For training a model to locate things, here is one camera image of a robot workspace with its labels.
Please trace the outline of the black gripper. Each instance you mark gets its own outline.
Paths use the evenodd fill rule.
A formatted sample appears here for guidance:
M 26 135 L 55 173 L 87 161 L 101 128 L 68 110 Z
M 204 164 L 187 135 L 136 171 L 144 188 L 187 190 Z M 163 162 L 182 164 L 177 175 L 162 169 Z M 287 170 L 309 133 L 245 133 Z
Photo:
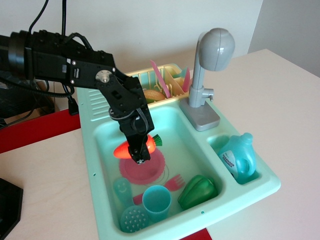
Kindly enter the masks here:
M 109 104 L 110 117 L 127 139 L 130 158 L 139 164 L 149 161 L 147 138 L 154 124 L 139 79 L 125 76 L 121 80 L 110 70 L 98 71 L 95 79 Z

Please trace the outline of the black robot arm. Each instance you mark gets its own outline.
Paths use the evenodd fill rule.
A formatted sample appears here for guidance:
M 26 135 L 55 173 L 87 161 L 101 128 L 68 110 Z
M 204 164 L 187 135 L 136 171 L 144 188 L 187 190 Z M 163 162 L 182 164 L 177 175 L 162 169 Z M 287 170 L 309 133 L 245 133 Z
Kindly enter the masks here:
M 95 51 L 83 36 L 76 37 L 45 30 L 1 36 L 0 72 L 99 90 L 126 137 L 129 157 L 138 164 L 149 160 L 147 140 L 154 124 L 139 79 L 118 70 L 112 54 Z

